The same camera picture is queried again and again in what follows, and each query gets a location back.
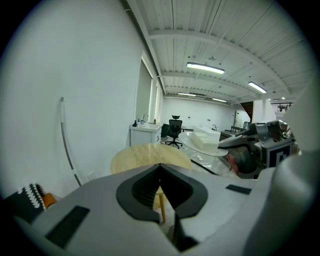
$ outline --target black chair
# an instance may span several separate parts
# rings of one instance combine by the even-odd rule
[[[173,119],[169,120],[169,130],[167,135],[169,137],[172,137],[173,140],[167,140],[164,143],[169,142],[168,145],[174,144],[178,147],[178,149],[180,149],[178,144],[182,145],[182,143],[176,142],[176,139],[178,138],[179,133],[181,133],[181,125],[182,125],[182,120],[173,120]]]

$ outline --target desk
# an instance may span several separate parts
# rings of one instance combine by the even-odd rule
[[[134,168],[160,163],[175,165],[189,170],[192,169],[190,159],[181,150],[173,146],[150,143],[130,146],[119,151],[112,158],[110,171],[112,174],[118,174]],[[166,222],[164,207],[166,198],[161,187],[156,192],[156,195],[159,196],[159,203],[156,200],[153,208],[161,207],[162,219],[163,222]]]

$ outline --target fluorescent light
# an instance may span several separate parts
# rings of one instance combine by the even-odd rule
[[[182,93],[182,92],[179,92],[178,94],[179,94],[179,95],[186,95],[186,96],[197,96],[197,95],[195,95],[195,94]]]
[[[263,94],[267,93],[265,89],[261,88],[259,85],[255,84],[254,82],[249,82],[249,85],[257,89],[258,91],[262,92]]]
[[[217,68],[217,67],[209,66],[209,65],[205,65],[205,64],[193,63],[193,62],[188,62],[186,64],[186,67],[192,68],[192,69],[198,69],[198,70],[212,71],[212,72],[216,72],[218,74],[223,74],[225,72],[225,70],[221,69],[221,68]]]
[[[224,99],[219,99],[219,98],[212,98],[214,101],[218,101],[218,102],[227,102],[226,100]]]

